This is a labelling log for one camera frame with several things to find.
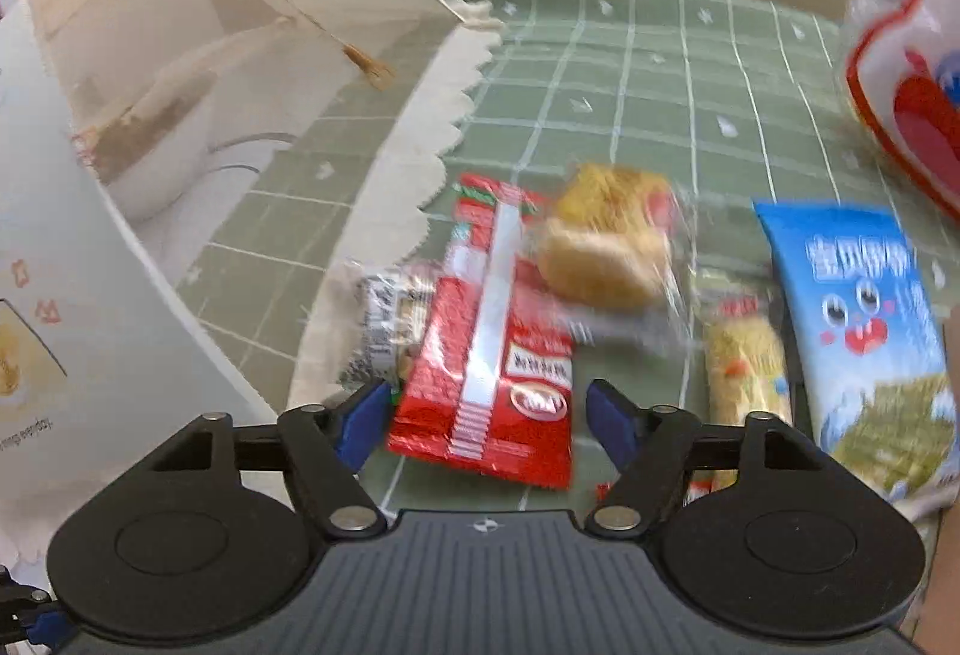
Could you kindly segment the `red snack packet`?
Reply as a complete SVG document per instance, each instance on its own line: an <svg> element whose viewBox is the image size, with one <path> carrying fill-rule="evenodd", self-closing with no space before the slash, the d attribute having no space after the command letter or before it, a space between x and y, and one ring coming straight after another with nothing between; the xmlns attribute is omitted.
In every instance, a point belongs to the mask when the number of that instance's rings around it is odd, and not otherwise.
<svg viewBox="0 0 960 655"><path fill-rule="evenodd" d="M387 449L535 488L573 476L574 341L526 254L542 197L464 174Z"/></svg>

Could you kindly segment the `sesame rice bar packet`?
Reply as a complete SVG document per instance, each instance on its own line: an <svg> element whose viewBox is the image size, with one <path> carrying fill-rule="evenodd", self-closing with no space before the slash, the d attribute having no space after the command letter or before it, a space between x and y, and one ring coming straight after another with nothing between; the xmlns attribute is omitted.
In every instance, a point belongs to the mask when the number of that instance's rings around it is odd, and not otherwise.
<svg viewBox="0 0 960 655"><path fill-rule="evenodd" d="M709 416L743 426L754 411L793 423L786 350L770 283L706 270L695 281L708 379Z"/></svg>

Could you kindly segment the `round pastry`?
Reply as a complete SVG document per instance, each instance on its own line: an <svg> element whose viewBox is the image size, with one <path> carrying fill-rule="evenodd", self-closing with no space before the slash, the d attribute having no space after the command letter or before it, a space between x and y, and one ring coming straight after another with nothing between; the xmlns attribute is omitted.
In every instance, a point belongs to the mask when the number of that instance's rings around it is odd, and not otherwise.
<svg viewBox="0 0 960 655"><path fill-rule="evenodd" d="M578 164L530 229L535 267L579 332L659 353L686 341L683 236L669 179L601 163Z"/></svg>

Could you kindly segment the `small red sachet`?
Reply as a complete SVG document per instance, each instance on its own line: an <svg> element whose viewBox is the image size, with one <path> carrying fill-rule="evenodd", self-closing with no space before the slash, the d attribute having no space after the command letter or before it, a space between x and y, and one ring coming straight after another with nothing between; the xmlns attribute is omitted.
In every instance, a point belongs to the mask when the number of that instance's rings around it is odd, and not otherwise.
<svg viewBox="0 0 960 655"><path fill-rule="evenodd" d="M640 504L641 507L688 506L713 491L713 479L693 478L685 488L659 483L601 483L596 486L596 502Z"/></svg>

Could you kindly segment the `silver grey snack packet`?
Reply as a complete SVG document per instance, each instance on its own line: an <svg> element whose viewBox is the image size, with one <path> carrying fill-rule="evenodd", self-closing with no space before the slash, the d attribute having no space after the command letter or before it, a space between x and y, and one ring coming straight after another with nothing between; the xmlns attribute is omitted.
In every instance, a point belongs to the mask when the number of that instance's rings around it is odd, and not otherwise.
<svg viewBox="0 0 960 655"><path fill-rule="evenodd" d="M347 387L382 379L398 395L427 333L441 274L439 263L415 259L374 268L350 262L347 274L358 311L358 340L338 373L338 382Z"/></svg>

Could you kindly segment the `blue seaweed snack bag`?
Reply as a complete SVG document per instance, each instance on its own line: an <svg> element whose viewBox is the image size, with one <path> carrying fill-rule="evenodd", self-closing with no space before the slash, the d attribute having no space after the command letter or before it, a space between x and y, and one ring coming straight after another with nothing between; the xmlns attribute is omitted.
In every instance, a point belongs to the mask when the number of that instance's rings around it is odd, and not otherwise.
<svg viewBox="0 0 960 655"><path fill-rule="evenodd" d="M958 416L916 252L892 213L755 206L793 324L817 446L908 518L958 496Z"/></svg>

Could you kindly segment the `white mesh food cover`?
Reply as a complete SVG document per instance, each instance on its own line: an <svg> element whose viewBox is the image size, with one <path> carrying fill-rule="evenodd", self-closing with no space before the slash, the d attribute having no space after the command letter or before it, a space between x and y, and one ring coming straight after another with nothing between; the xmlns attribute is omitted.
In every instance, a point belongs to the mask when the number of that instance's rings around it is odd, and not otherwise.
<svg viewBox="0 0 960 655"><path fill-rule="evenodd" d="M18 0L2 23L2 561L187 421L334 390L500 39L462 0Z"/></svg>

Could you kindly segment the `red white rabbit plush bag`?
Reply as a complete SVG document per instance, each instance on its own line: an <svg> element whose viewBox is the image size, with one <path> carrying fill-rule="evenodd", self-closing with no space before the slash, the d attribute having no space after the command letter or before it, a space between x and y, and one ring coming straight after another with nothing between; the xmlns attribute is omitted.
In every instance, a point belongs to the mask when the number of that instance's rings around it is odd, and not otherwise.
<svg viewBox="0 0 960 655"><path fill-rule="evenodd" d="M854 0L839 84L878 151L958 217L958 0Z"/></svg>

